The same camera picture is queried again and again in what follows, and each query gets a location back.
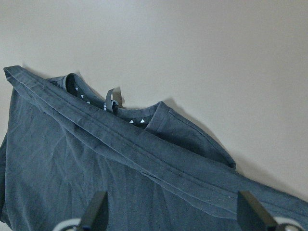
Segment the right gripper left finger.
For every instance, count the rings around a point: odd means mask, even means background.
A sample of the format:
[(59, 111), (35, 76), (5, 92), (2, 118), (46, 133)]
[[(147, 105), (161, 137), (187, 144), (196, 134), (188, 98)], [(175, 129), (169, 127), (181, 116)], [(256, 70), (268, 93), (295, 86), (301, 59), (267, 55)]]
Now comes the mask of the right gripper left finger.
[(82, 231), (106, 231), (109, 220), (108, 193), (96, 192), (83, 214), (80, 227)]

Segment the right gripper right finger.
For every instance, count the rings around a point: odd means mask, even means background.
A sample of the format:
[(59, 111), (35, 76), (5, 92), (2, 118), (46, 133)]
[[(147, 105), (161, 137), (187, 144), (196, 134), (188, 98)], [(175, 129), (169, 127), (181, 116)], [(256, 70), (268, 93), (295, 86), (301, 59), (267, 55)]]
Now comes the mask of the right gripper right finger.
[(275, 231), (277, 221), (249, 191), (238, 191), (237, 223), (242, 231)]

